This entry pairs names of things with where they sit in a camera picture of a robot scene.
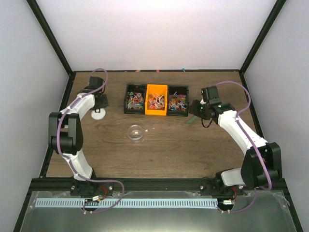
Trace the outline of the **white round cup lid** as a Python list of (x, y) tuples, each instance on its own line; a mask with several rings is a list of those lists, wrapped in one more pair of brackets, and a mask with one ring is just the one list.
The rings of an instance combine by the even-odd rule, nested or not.
[(99, 108), (96, 110), (92, 110), (91, 117), (94, 120), (102, 120), (106, 115), (106, 110), (104, 108)]

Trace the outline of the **black candy bin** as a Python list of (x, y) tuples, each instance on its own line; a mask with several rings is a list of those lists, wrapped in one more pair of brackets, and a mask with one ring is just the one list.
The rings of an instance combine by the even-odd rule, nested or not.
[(189, 88), (188, 86), (168, 86), (168, 116), (188, 116)]
[(146, 84), (127, 84), (124, 96), (125, 114), (145, 114)]

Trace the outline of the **orange candy bin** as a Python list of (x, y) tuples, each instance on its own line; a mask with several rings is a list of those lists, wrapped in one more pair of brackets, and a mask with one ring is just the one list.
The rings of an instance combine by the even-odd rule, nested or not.
[(168, 109), (168, 86), (148, 84), (145, 99), (145, 114), (166, 116)]

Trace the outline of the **green plastic scoop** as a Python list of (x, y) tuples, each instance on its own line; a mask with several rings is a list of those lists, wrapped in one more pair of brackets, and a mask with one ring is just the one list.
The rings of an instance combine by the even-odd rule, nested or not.
[(189, 120), (187, 120), (186, 124), (187, 125), (191, 125), (192, 123), (194, 123), (197, 119), (197, 116), (192, 116)]

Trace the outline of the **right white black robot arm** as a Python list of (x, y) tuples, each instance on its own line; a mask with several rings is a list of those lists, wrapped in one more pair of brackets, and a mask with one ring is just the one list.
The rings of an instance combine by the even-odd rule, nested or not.
[(254, 132), (230, 103), (223, 103), (217, 86), (202, 88), (202, 100), (194, 100), (189, 113), (202, 121), (209, 120), (224, 129), (240, 147), (244, 160), (240, 168), (216, 174), (214, 188), (221, 195), (233, 186), (271, 190), (282, 178), (281, 148)]

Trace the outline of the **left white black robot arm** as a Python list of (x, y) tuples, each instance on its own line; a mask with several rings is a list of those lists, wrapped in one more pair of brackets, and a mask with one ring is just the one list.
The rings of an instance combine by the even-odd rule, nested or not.
[(48, 144), (69, 165), (73, 178), (83, 181), (81, 188), (87, 195), (94, 195), (99, 184), (91, 178), (93, 168), (83, 152), (81, 120), (87, 112), (94, 120), (102, 120), (106, 116), (108, 102), (104, 89), (105, 81), (91, 76), (88, 86), (77, 94), (75, 100), (63, 110), (52, 112), (48, 119)]

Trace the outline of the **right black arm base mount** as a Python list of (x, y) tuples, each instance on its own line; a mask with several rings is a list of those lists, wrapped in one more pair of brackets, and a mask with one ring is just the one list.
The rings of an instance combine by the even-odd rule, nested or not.
[(234, 197), (235, 195), (238, 196), (242, 194), (242, 190), (239, 190), (235, 186), (225, 186), (223, 182), (217, 178), (201, 178), (198, 182), (198, 186), (203, 195)]

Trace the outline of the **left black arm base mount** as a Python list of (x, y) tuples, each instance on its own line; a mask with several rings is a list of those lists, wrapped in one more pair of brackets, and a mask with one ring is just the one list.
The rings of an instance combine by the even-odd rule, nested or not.
[(110, 196), (112, 191), (113, 184), (110, 182), (96, 183), (75, 180), (71, 186), (70, 195), (90, 198), (97, 195)]

